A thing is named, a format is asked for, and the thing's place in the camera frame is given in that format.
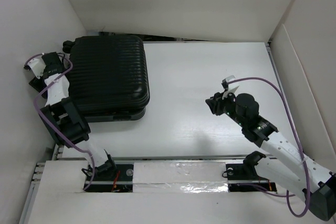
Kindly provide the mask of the black hard-shell suitcase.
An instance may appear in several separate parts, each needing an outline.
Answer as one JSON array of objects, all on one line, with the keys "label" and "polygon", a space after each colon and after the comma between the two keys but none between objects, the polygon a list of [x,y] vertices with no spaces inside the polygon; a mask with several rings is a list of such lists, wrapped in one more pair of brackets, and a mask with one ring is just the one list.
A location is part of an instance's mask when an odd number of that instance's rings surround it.
[{"label": "black hard-shell suitcase", "polygon": [[136,121],[150,100],[143,41],[134,35],[64,41],[73,69],[69,95],[87,122]]}]

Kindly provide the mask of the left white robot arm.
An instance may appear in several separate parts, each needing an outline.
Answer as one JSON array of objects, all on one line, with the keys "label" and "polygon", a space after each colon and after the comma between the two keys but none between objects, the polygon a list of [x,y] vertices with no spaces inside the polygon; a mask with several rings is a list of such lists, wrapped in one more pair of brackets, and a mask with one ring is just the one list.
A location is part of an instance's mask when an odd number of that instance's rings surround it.
[{"label": "left white robot arm", "polygon": [[114,160],[89,142],[89,124],[69,95],[66,75],[72,62],[64,53],[42,53],[29,58],[24,68],[34,74],[29,83],[38,91],[34,106],[55,143],[85,156],[89,166],[82,171],[89,178],[114,179],[118,172]]}]

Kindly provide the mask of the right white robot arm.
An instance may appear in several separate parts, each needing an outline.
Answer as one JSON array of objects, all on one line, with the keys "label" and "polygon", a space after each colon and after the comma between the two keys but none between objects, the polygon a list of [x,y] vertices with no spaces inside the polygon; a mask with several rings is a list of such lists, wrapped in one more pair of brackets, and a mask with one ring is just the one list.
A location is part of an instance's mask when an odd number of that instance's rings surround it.
[{"label": "right white robot arm", "polygon": [[210,111],[227,115],[246,139],[277,159],[254,151],[242,166],[248,178],[268,178],[309,204],[309,211],[328,221],[335,214],[335,173],[319,165],[292,145],[269,121],[259,115],[259,104],[247,93],[216,93],[206,99]]}]

